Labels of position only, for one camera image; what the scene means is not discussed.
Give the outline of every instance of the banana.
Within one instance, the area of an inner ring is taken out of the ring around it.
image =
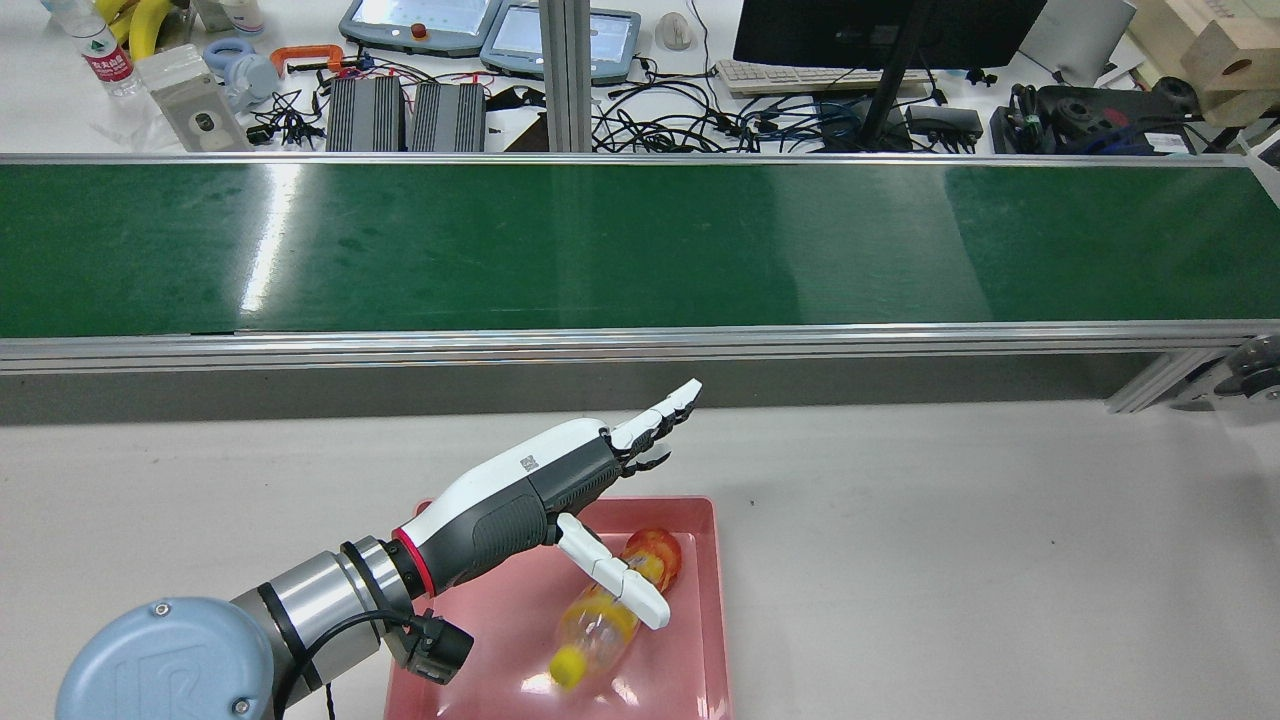
[[[133,22],[133,13],[134,8],[125,8],[124,12],[120,13],[120,17],[115,18],[115,20],[109,26],[111,28],[111,35],[115,36],[115,41],[120,45],[124,45],[124,42],[129,40],[129,24]]]
[[[170,9],[173,9],[173,4],[169,0],[138,0],[133,10],[133,19],[129,22],[129,55],[134,60],[156,54],[160,23],[164,22]]]
[[[93,0],[93,5],[97,8],[97,14],[102,15],[102,19],[110,23],[124,10],[124,5],[129,0]]]

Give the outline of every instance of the robotic arm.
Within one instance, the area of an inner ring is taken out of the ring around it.
[[[120,616],[81,651],[58,720],[260,719],[323,688],[385,642],[396,662],[444,684],[472,638],[413,600],[436,596],[517,552],[556,544],[649,626],[671,609],[576,518],[618,478],[669,456],[658,441],[694,409],[690,380],[609,428],[579,419],[468,470],[392,533],[321,552],[229,603],[161,600]]]

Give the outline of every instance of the keyboard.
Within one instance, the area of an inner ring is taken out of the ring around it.
[[[788,95],[827,90],[874,90],[879,85],[879,70],[845,70],[840,68],[788,68],[760,65],[737,60],[716,63],[719,78],[733,95]],[[929,82],[924,70],[906,70],[902,85]]]

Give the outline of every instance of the conveyor belt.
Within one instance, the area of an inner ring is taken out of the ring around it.
[[[1230,161],[5,161],[8,372],[1162,350],[1280,318],[1280,210]]]

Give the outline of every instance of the wooden block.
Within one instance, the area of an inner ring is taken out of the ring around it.
[[[1277,90],[1247,90],[1199,94],[1204,122],[1219,128],[1245,127],[1280,104]]]
[[[1199,33],[1213,20],[1201,8],[1180,0],[1132,0],[1138,13],[1129,23],[1129,32],[1142,45],[1147,56],[1176,73],[1183,55]]]
[[[1280,90],[1280,19],[1216,19],[1181,56],[1201,92]]]

